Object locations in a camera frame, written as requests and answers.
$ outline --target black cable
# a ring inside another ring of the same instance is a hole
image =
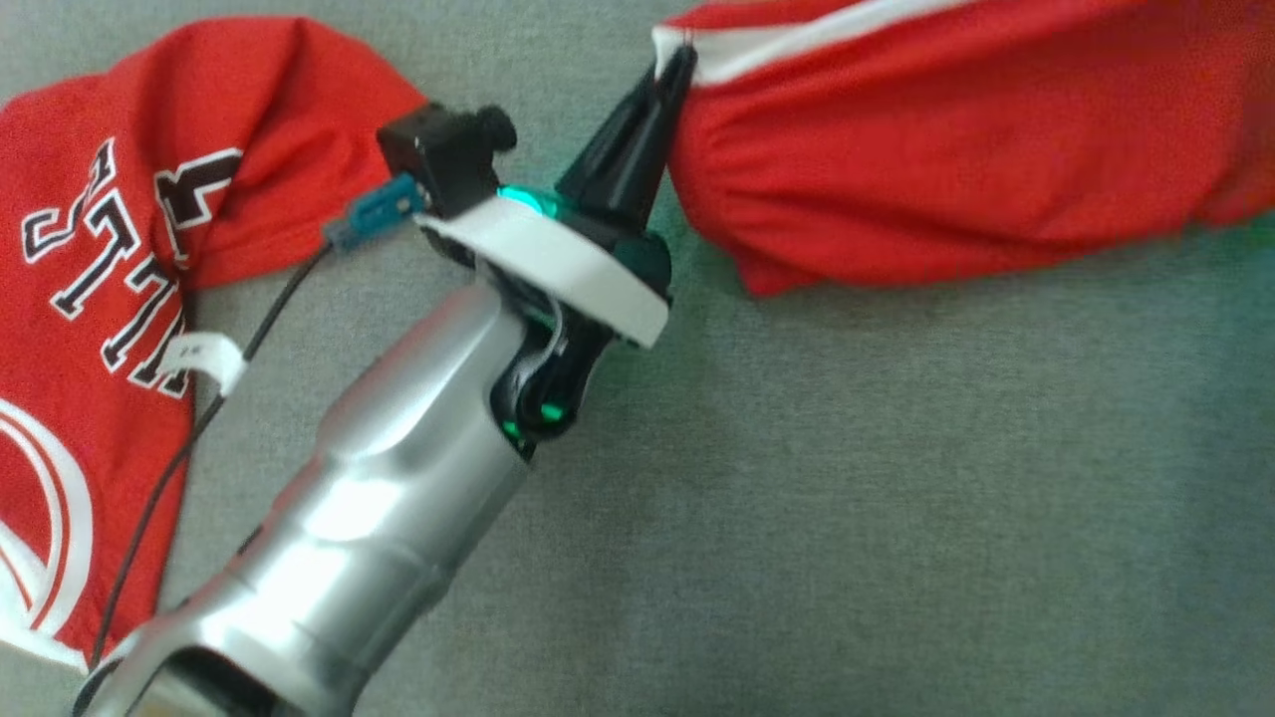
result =
[[[314,256],[306,260],[288,279],[287,286],[275,297],[274,304],[270,310],[266,311],[265,318],[261,319],[261,324],[256,328],[256,333],[252,334],[251,341],[247,342],[247,347],[244,348],[244,361],[250,362],[252,357],[256,356],[256,350],[261,347],[261,342],[265,341],[265,334],[270,333],[270,328],[274,327],[274,322],[283,313],[283,307],[296,293],[297,287],[301,286],[301,281],[310,274],[310,270],[315,268],[319,262],[332,251],[330,244],[324,244]],[[190,431],[190,438],[186,443],[181,445],[177,454],[172,457],[168,466],[164,468],[163,473],[159,476],[159,481],[150,489],[150,496],[147,499],[145,506],[142,509],[142,515],[138,518],[138,527],[133,531],[133,541],[129,542],[129,550],[124,554],[124,561],[120,564],[120,570],[115,575],[115,584],[111,587],[111,595],[106,601],[106,610],[102,611],[102,626],[98,628],[97,639],[93,640],[93,654],[88,661],[88,669],[97,669],[98,663],[102,661],[102,651],[106,648],[106,640],[111,632],[111,621],[115,619],[115,610],[119,606],[120,596],[124,593],[124,583],[129,577],[129,568],[133,566],[133,560],[138,556],[138,549],[142,546],[142,537],[147,532],[147,526],[150,523],[150,517],[154,514],[156,508],[159,505],[159,499],[163,496],[164,489],[168,482],[177,473],[177,468],[190,458],[190,453],[195,448],[195,441],[203,435],[208,425],[213,422],[217,412],[222,410],[222,404],[226,403],[226,398],[217,395],[213,402],[208,404],[204,413],[195,421],[194,429]]]

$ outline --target gray fabric surface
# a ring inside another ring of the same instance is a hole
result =
[[[0,98],[198,17],[310,14],[440,100],[506,106],[504,176],[546,184],[683,6],[4,0]],[[1275,713],[1275,222],[761,302],[671,194],[655,226],[678,296],[660,346],[608,360],[358,714]],[[164,605],[463,278],[411,237],[316,272],[195,455]],[[245,341],[283,281],[201,296],[200,325]],[[76,684],[0,649],[5,716],[60,713]]]

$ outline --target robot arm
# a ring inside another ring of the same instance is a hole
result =
[[[445,256],[474,269],[329,408],[310,461],[222,572],[88,676],[76,716],[349,714],[528,473],[576,420],[602,352],[649,348],[669,256],[646,231],[695,55],[639,82],[557,184],[501,185],[496,108],[433,103],[382,128],[385,159]],[[380,198],[334,227],[386,222]]]

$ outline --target white logo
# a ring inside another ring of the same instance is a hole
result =
[[[84,670],[84,656],[55,639],[84,592],[93,556],[84,472],[52,431],[0,399],[0,441],[5,439],[27,457],[31,473],[23,475],[20,463],[0,466],[0,485],[20,490],[38,482],[48,509],[48,558],[41,558],[46,546],[29,545],[0,521],[0,642]]]

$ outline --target blue connector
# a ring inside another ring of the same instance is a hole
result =
[[[425,196],[412,175],[399,175],[349,204],[346,216],[324,226],[324,239],[335,250],[349,253],[390,233],[404,219],[425,212]]]

